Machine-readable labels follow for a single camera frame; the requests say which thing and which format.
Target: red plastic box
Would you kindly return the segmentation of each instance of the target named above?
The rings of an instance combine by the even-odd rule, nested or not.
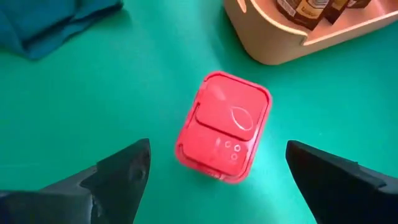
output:
[[[228,183],[242,181],[271,104],[270,93],[260,85],[225,72],[209,74],[178,137],[178,160]]]

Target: red container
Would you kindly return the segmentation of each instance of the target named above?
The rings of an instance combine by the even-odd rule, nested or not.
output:
[[[177,159],[228,183],[249,174],[271,108],[264,87],[225,72],[201,85],[177,140]]]

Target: teal cloth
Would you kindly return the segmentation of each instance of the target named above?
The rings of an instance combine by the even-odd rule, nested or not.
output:
[[[0,0],[0,46],[39,59],[122,6],[120,0]]]

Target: green table surface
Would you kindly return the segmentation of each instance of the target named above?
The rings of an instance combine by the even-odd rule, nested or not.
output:
[[[135,223],[315,223],[285,161],[287,140],[398,177],[397,29],[267,66],[245,53],[220,0],[128,0],[38,62],[0,50],[0,189],[39,189],[149,138]],[[214,70],[273,97],[251,173],[238,185],[174,156]]]

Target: brown bottle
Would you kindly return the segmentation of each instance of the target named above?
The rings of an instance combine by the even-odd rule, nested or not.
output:
[[[288,20],[314,30],[331,2],[330,0],[277,0],[277,8]]]
[[[350,0],[347,7],[350,9],[361,9],[368,6],[369,2],[371,2],[371,0]]]
[[[327,9],[325,13],[325,18],[334,24],[336,20],[341,16],[343,11],[347,8],[349,0],[332,0],[331,6]]]

